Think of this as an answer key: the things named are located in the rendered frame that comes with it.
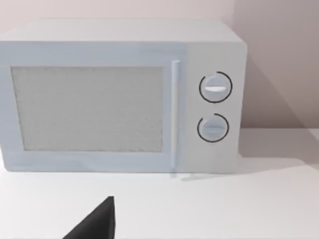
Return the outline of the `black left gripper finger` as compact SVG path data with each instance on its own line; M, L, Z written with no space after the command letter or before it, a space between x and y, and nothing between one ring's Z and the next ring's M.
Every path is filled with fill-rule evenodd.
M114 196L107 197L62 239L115 239Z

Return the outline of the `pale microwave door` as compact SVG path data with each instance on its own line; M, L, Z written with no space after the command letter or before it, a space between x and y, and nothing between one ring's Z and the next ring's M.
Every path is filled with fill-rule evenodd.
M0 42L6 170L172 172L171 62L180 100L185 58L173 42Z

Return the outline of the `pale microwave oven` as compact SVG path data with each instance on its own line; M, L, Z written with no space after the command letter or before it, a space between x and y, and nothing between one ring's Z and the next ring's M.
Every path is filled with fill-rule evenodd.
M179 100L182 134L175 173L231 173L238 154L247 45L214 19L41 19L0 34L2 41L173 42L186 47L185 82ZM231 83L227 98L209 102L200 90L205 77L223 74ZM207 141L199 124L222 117L227 133Z

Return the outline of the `small pale microwave knob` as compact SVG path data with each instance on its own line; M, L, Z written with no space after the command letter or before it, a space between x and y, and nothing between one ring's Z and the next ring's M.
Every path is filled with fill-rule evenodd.
M207 141L218 141L227 133L227 122L219 116L203 119L199 124L199 133Z

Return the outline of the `large pale microwave knob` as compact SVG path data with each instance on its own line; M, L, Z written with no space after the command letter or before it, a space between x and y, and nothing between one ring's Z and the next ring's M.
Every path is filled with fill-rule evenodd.
M231 90L229 79L223 74L205 77L200 84L203 97L209 102L220 102L228 97Z

